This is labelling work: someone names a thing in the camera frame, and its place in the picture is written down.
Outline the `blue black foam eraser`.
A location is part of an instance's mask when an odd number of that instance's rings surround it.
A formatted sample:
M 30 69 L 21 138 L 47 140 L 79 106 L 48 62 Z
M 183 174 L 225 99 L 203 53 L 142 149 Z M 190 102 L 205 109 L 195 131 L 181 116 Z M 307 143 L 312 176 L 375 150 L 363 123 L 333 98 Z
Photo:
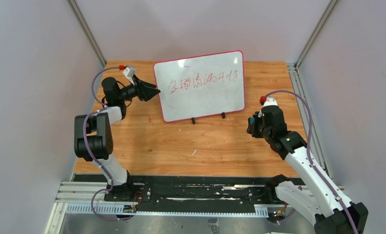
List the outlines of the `blue black foam eraser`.
M 253 117 L 249 117 L 247 122 L 248 122 L 248 128 L 250 128 L 254 124 L 254 118 Z

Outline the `pink framed whiteboard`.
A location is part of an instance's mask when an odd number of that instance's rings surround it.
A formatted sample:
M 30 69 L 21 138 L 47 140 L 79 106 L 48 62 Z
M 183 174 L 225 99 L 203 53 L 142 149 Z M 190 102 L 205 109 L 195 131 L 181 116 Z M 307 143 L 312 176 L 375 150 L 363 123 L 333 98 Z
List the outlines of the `pink framed whiteboard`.
M 245 108 L 244 55 L 228 51 L 153 65 L 165 122 L 174 122 Z

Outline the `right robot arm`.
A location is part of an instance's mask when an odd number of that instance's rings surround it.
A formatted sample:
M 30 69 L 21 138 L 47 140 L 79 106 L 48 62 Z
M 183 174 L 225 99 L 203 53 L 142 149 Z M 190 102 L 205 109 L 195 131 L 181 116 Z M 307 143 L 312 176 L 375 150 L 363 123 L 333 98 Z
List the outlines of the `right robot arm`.
M 272 177 L 265 185 L 265 196 L 271 202 L 283 201 L 303 215 L 317 234 L 362 234 L 368 209 L 354 203 L 317 165 L 307 142 L 284 121 L 277 105 L 262 107 L 248 118 L 247 133 L 263 138 L 282 160 L 300 176 L 312 195 L 299 190 L 284 175 Z

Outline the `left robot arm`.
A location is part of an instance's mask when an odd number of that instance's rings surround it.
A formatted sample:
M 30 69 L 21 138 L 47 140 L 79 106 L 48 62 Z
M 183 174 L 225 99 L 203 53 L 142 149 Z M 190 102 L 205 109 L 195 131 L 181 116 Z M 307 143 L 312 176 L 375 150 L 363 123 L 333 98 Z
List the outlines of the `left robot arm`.
M 135 186 L 130 173 L 123 168 L 113 154 L 114 142 L 111 125 L 126 116 L 126 101 L 138 98 L 149 101 L 160 93 L 155 84 L 137 77 L 133 83 L 119 87 L 120 82 L 107 77 L 102 82 L 105 105 L 101 110 L 75 117 L 74 151 L 78 158 L 98 166 L 107 180 L 107 200 L 130 201 L 135 195 Z

